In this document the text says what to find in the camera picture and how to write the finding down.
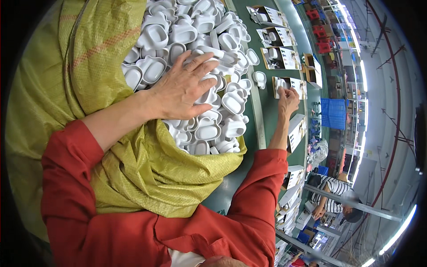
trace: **worker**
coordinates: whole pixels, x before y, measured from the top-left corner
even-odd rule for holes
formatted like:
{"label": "worker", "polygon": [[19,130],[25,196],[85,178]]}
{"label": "worker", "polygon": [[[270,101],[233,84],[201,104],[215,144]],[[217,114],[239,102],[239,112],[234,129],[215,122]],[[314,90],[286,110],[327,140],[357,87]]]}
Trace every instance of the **worker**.
{"label": "worker", "polygon": [[212,108],[193,103],[216,84],[200,80],[218,61],[208,61],[214,54],[205,53],[183,66],[190,52],[151,89],[72,121],[50,137],[41,160],[41,214],[57,266],[273,266],[274,210],[288,169],[289,118],[299,104],[293,88],[279,89],[277,129],[268,148],[255,152],[227,216],[202,205],[189,218],[96,212],[91,169],[114,143],[148,120],[188,120]]}
{"label": "worker", "polygon": [[[328,177],[326,175],[314,175],[310,177],[308,184],[322,189],[325,192],[333,193],[339,196],[346,193],[347,195],[351,195],[349,199],[350,201],[361,203],[359,197],[354,192],[353,188],[351,188],[351,186],[348,184],[347,175],[345,173],[341,173],[338,176],[338,179]],[[361,210],[353,208],[347,204],[339,203],[335,200],[329,199],[316,193],[313,193],[311,195],[310,200],[312,203],[317,205],[314,211],[312,212],[314,220],[321,218],[327,211],[333,213],[342,212],[344,218],[340,224],[342,224],[344,221],[355,223],[360,220],[363,215],[363,212]]]}

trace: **striped shirt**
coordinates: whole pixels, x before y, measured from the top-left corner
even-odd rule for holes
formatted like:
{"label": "striped shirt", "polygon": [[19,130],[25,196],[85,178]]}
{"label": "striped shirt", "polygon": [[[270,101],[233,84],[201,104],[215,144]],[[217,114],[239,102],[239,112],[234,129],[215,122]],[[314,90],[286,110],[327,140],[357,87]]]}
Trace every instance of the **striped shirt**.
{"label": "striped shirt", "polygon": [[[333,177],[328,177],[326,175],[319,175],[322,177],[320,185],[317,187],[319,189],[323,189],[327,184],[331,193],[340,196],[344,192],[353,190],[346,182],[337,180]],[[321,197],[321,195],[313,194],[311,196],[311,202],[319,205]],[[342,206],[341,203],[335,203],[334,200],[328,198],[325,203],[325,210],[333,213],[340,213],[342,212]]]}

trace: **yellow woven sack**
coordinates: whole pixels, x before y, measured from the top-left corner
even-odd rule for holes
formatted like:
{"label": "yellow woven sack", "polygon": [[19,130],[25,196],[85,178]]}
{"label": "yellow woven sack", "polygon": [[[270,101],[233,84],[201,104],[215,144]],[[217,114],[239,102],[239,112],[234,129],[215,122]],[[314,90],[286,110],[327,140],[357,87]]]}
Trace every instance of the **yellow woven sack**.
{"label": "yellow woven sack", "polygon": [[[140,35],[145,0],[63,0],[45,15],[16,71],[6,122],[12,192],[26,228],[48,241],[41,220],[41,156],[65,124],[131,95],[120,64]],[[92,171],[98,213],[150,210],[189,217],[234,171],[240,153],[192,156],[161,120],[120,139]]]}

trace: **pipe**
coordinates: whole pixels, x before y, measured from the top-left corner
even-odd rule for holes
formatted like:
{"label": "pipe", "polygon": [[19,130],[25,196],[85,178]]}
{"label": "pipe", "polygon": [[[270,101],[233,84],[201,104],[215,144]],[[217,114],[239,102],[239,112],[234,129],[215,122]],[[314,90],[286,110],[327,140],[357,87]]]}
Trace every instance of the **pipe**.
{"label": "pipe", "polygon": [[[369,5],[369,7],[372,10],[372,13],[376,17],[378,23],[381,25],[381,20],[378,17],[378,14],[376,13],[375,9],[372,7],[372,4],[369,2],[369,0],[366,0],[366,3]],[[387,46],[389,47],[389,50],[390,50],[390,55],[392,55],[393,68],[394,68],[395,76],[396,76],[396,85],[397,85],[397,91],[398,91],[398,116],[397,116],[397,122],[396,122],[395,143],[394,143],[394,146],[393,146],[392,155],[390,156],[390,163],[389,163],[389,166],[387,167],[387,172],[386,172],[386,175],[384,176],[383,182],[381,183],[381,186],[380,186],[380,189],[378,191],[378,194],[377,194],[377,196],[375,197],[375,200],[372,203],[372,207],[375,206],[375,203],[377,202],[378,198],[380,197],[381,193],[383,192],[384,185],[385,185],[385,183],[387,181],[387,178],[389,177],[390,169],[392,167],[392,163],[393,163],[393,160],[394,160],[395,154],[396,154],[396,148],[397,148],[397,145],[398,145],[398,137],[399,137],[399,130],[400,130],[400,114],[401,114],[400,98],[401,98],[401,95],[400,95],[400,83],[399,83],[398,67],[396,65],[395,56],[394,56],[394,53],[393,53],[392,45],[390,44],[389,37],[387,36],[387,32],[384,32],[384,37],[386,38]],[[354,234],[359,230],[359,228],[362,226],[363,222],[366,220],[366,218],[368,217],[368,215],[369,214],[365,215],[365,217],[363,218],[361,224],[359,224],[359,226],[353,232],[353,234],[351,235],[351,237],[353,237]],[[347,244],[348,240],[344,242],[344,244],[332,255],[332,257],[334,257],[335,254],[337,254]]]}

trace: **clear plastic bag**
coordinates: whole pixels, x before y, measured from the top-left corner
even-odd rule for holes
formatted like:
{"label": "clear plastic bag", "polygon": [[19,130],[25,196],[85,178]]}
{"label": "clear plastic bag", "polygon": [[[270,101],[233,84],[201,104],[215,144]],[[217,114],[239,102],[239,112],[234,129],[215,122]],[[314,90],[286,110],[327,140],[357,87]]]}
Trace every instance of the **clear plastic bag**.
{"label": "clear plastic bag", "polygon": [[314,153],[309,154],[308,162],[311,163],[313,166],[317,166],[320,162],[324,161],[324,159],[328,156],[328,151],[329,151],[328,142],[326,140],[322,140],[317,144],[315,144],[313,148],[316,151]]}

